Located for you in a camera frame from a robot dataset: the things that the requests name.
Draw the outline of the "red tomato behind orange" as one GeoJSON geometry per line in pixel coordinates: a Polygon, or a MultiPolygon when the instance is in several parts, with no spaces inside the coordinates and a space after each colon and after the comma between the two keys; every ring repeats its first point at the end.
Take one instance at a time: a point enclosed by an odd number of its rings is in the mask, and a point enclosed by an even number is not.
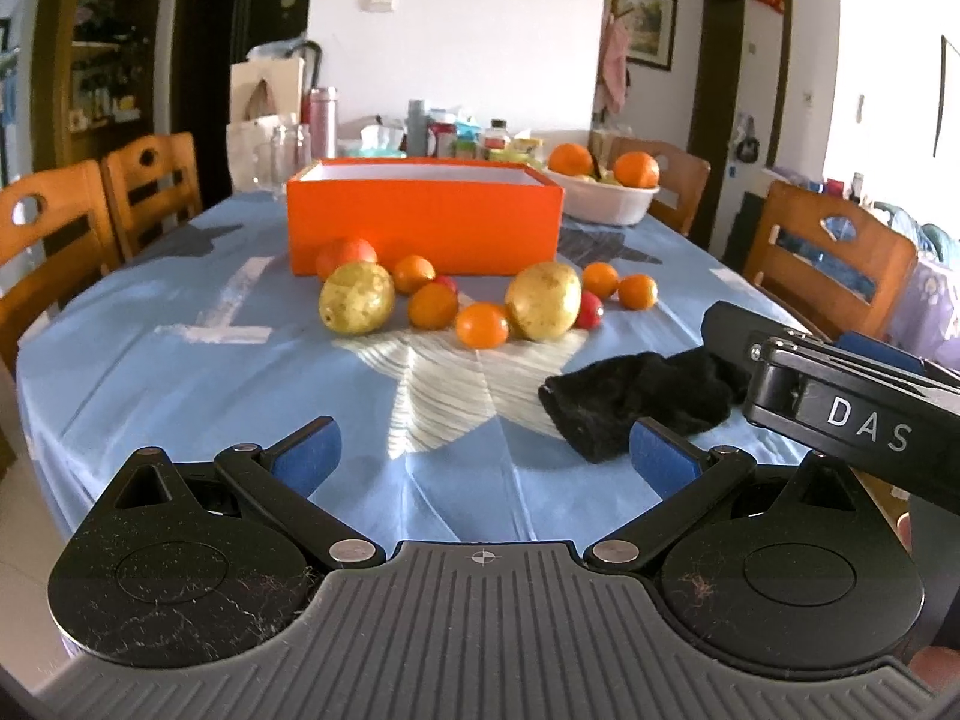
{"type": "Polygon", "coordinates": [[[451,277],[438,275],[438,277],[433,278],[433,283],[441,284],[444,288],[448,288],[451,293],[459,294],[459,286],[457,286],[457,283],[451,277]]]}

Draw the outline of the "white fruit bowl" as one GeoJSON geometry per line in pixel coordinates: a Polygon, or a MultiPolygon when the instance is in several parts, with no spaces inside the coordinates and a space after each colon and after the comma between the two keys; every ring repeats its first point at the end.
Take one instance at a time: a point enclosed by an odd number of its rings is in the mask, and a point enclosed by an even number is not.
{"type": "Polygon", "coordinates": [[[620,184],[586,181],[545,169],[545,176],[559,185],[565,198],[563,213],[573,220],[607,226],[635,226],[651,206],[659,187],[635,188],[620,184]]]}

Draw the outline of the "dark wooden cabinet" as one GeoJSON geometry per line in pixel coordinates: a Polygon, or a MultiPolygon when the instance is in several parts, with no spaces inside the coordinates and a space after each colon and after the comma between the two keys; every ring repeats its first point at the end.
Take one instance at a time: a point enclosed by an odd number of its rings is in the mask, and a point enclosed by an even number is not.
{"type": "Polygon", "coordinates": [[[161,0],[25,0],[29,169],[100,160],[153,133],[161,0]]]}

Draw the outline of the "small orange middle left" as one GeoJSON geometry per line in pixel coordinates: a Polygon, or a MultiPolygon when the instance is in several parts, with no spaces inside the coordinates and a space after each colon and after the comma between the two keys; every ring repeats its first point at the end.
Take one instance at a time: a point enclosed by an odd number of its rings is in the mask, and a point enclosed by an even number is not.
{"type": "Polygon", "coordinates": [[[418,330],[444,330],[455,321],[459,312],[457,294],[444,283],[421,286],[407,302],[410,325],[418,330]]]}

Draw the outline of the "orange in bowl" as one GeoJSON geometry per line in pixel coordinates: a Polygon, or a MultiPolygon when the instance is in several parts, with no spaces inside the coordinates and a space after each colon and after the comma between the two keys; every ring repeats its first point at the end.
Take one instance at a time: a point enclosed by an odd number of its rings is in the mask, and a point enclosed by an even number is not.
{"type": "Polygon", "coordinates": [[[623,187],[656,188],[660,178],[658,160],[646,151],[620,154],[613,163],[613,179],[623,187]]]}
{"type": "Polygon", "coordinates": [[[562,143],[548,156],[548,169],[568,177],[592,176],[594,160],[589,149],[579,143],[562,143]]]}

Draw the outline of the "yellow potato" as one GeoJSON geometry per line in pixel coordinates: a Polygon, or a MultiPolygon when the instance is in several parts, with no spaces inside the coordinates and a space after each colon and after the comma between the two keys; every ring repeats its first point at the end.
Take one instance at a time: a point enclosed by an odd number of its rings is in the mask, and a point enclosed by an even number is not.
{"type": "Polygon", "coordinates": [[[506,309],[524,337],[556,340],[578,318],[581,282],[573,266],[542,262],[524,268],[509,283],[506,309]]]}
{"type": "Polygon", "coordinates": [[[371,262],[340,265],[320,290],[319,317],[339,335],[375,332],[392,316],[395,288],[391,273],[371,262]]]}

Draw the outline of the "right wooden chair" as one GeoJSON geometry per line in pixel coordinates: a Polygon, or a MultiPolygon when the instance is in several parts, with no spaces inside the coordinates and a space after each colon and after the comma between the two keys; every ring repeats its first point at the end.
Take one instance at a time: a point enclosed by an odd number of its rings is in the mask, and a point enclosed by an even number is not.
{"type": "Polygon", "coordinates": [[[917,260],[910,239],[861,206],[776,181],[743,277],[827,337],[882,340],[917,260]]]}

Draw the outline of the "small orange right back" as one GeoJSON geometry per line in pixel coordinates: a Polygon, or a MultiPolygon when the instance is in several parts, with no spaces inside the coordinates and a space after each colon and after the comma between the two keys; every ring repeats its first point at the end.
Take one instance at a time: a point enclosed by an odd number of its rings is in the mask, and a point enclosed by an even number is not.
{"type": "Polygon", "coordinates": [[[620,275],[610,263],[592,262],[583,268],[583,289],[607,301],[619,289],[620,275]]]}

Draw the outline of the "left orange in bowl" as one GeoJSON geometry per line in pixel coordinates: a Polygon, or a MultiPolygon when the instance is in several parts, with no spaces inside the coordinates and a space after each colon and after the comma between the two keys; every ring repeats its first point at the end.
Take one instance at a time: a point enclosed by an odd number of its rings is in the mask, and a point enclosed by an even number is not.
{"type": "Polygon", "coordinates": [[[589,149],[579,143],[562,143],[548,156],[548,169],[568,177],[592,176],[594,160],[589,149]]]}

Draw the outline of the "left yellow potato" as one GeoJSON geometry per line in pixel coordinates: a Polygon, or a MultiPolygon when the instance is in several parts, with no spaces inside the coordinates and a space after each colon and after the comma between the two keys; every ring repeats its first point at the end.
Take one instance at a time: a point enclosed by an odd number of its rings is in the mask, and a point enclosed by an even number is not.
{"type": "Polygon", "coordinates": [[[319,317],[339,335],[375,332],[392,316],[395,288],[391,273],[371,262],[340,265],[320,290],[319,317]]]}

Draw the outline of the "black fuzzy cloth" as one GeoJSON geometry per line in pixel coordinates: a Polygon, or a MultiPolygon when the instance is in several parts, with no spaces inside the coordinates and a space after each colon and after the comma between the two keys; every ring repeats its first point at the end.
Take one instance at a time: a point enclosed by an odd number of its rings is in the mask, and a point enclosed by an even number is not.
{"type": "Polygon", "coordinates": [[[556,431],[584,460],[628,452],[631,427],[651,418],[682,437],[718,427],[742,405],[748,374],[703,346],[674,356],[615,356],[551,376],[539,400],[556,431]]]}

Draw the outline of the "right orange in bowl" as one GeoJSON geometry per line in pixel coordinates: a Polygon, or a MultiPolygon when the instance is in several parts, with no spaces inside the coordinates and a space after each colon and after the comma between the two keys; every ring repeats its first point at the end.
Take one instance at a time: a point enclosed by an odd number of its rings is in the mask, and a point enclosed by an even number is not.
{"type": "Polygon", "coordinates": [[[658,160],[646,151],[620,154],[613,163],[613,179],[623,187],[656,188],[660,178],[658,160]]]}

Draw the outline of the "clear glass mug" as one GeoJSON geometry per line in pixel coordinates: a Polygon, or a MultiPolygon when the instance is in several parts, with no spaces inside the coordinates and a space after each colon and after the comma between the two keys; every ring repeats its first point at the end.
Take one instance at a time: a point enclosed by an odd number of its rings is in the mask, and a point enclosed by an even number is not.
{"type": "Polygon", "coordinates": [[[286,184],[311,164],[311,132],[302,124],[277,125],[254,148],[254,184],[283,200],[286,184]]]}

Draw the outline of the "framed picture right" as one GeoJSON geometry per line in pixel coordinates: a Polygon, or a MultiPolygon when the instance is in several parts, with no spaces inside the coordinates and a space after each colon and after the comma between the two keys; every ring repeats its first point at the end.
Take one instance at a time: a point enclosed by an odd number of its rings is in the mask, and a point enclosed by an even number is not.
{"type": "Polygon", "coordinates": [[[626,60],[672,70],[679,0],[607,0],[607,5],[626,29],[626,60]]]}

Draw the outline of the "large orange behind potato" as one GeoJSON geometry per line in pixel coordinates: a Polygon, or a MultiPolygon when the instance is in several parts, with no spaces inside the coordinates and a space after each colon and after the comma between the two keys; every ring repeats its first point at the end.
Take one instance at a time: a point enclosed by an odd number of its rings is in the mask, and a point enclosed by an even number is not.
{"type": "Polygon", "coordinates": [[[342,265],[355,262],[379,262],[376,249],[363,238],[336,238],[319,247],[314,268],[320,281],[325,281],[342,265]]]}

